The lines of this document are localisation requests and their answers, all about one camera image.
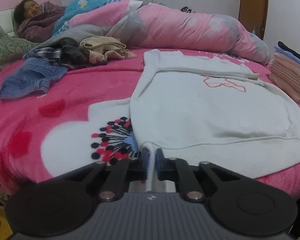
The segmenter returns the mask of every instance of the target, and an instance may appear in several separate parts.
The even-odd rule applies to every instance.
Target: checkered fabric
[[[47,60],[54,66],[66,67],[69,70],[74,70],[75,69],[74,65],[65,63],[61,60],[61,57],[62,57],[62,50],[61,49],[54,49],[54,48],[51,48],[51,47],[36,49],[34,51],[34,55],[33,55],[33,53],[29,53],[29,52],[26,53],[24,55],[24,60],[26,60],[30,57],[36,57],[36,58],[41,58],[43,60]]]
[[[268,67],[273,74],[276,74],[300,94],[300,77],[295,72],[275,60],[270,61]]]

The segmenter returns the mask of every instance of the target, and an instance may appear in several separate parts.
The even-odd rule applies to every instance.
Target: woman's hair
[[[23,0],[21,3],[19,3],[14,12],[13,12],[13,18],[18,23],[21,24],[26,18],[24,16],[25,13],[25,3],[26,2],[34,2],[33,0]]]

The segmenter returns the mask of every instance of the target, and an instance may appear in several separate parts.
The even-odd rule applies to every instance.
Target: pillow
[[[40,43],[12,37],[0,26],[0,67],[10,61],[22,59],[22,56]]]

